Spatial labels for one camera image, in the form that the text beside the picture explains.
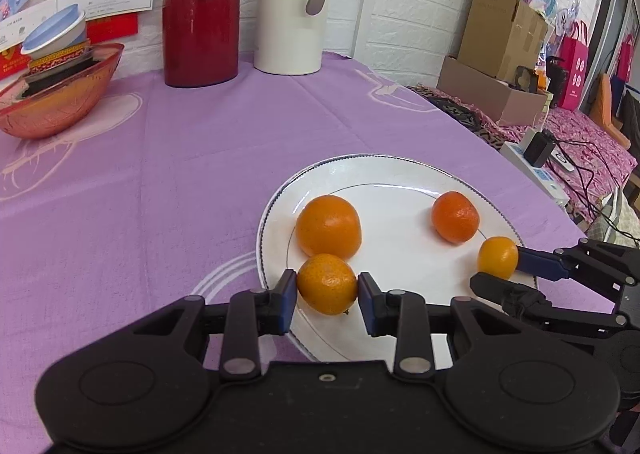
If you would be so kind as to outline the yellow-orange small orange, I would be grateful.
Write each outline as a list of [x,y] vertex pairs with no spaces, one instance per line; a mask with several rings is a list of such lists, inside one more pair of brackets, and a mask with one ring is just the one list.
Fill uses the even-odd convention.
[[477,270],[509,280],[518,266],[518,247],[508,237],[490,237],[477,255]]

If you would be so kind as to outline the small mandarin on plate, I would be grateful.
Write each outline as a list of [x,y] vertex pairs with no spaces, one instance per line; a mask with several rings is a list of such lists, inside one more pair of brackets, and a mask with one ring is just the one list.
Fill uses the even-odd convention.
[[447,242],[459,245],[471,240],[480,227],[480,214],[462,193],[442,193],[431,209],[435,231]]

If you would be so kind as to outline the orange on plate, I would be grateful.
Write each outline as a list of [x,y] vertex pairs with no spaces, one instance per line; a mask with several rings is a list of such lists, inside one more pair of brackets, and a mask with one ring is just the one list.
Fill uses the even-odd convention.
[[349,202],[335,195],[311,200],[297,217],[295,235],[307,255],[331,254],[352,258],[362,242],[360,218]]

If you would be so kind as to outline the white oval plate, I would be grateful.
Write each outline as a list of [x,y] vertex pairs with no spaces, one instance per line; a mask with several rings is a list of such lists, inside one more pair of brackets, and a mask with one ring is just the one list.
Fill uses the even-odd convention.
[[[472,240],[452,245],[431,225],[431,207],[442,193],[464,194],[480,213]],[[405,289],[427,303],[448,305],[452,297],[475,297],[470,278],[488,237],[508,237],[524,246],[512,223],[484,194],[432,165],[390,155],[353,154],[312,164],[285,181],[260,219],[256,259],[260,283],[273,287],[285,269],[296,271],[307,256],[295,238],[296,219],[320,195],[342,197],[355,207],[362,243],[347,261],[355,274],[369,272],[383,292]],[[294,344],[320,362],[385,360],[393,366],[392,337],[372,338],[354,304],[348,315],[328,317],[298,296],[291,323]]]

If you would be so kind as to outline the black power adapter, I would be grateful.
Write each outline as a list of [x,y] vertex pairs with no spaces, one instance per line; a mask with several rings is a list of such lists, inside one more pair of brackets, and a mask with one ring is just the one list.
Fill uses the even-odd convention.
[[554,148],[555,138],[553,133],[550,133],[547,129],[538,131],[526,145],[523,153],[524,159],[531,167],[543,167]]

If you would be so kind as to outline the purple tablecloth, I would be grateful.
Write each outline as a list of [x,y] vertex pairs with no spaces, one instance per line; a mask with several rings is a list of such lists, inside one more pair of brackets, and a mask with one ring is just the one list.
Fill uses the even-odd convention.
[[329,54],[320,72],[272,76],[244,59],[231,82],[166,86],[115,77],[80,128],[1,139],[1,448],[38,453],[41,373],[190,293],[257,284],[258,221],[304,167],[389,154],[477,188],[532,248],[580,230],[480,138],[414,92]]

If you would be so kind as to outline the flat cardboard box lower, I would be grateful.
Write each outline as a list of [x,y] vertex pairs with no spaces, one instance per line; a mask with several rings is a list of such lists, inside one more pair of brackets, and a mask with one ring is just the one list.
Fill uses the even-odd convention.
[[512,89],[452,57],[442,61],[437,89],[472,104],[498,126],[535,126],[544,118],[546,96]]

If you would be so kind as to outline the pink shopping bag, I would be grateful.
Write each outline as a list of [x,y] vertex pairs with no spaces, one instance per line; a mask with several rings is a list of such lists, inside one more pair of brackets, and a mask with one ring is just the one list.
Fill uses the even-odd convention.
[[578,20],[572,24],[570,32],[563,37],[560,46],[560,66],[567,75],[566,85],[558,101],[558,107],[576,111],[582,100],[588,64],[588,25]]

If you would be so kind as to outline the orange glass bowl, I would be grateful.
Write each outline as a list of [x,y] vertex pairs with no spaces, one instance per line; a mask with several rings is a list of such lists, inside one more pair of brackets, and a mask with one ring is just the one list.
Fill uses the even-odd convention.
[[47,138],[83,119],[102,98],[119,65],[125,46],[119,43],[94,46],[91,64],[73,66],[64,78],[32,91],[21,76],[1,90],[1,130],[22,139]]

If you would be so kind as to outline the red thermos jug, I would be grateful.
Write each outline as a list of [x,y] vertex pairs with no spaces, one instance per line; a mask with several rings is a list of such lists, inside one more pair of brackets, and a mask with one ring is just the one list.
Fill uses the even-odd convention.
[[195,88],[239,69],[240,0],[163,0],[165,84]]

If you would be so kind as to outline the blue white stacked bowls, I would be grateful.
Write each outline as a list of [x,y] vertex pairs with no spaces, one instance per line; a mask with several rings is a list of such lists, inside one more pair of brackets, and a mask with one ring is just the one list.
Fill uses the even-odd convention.
[[56,73],[92,57],[87,35],[86,13],[78,4],[71,4],[43,21],[29,33],[21,54],[28,58],[28,84],[46,80]]

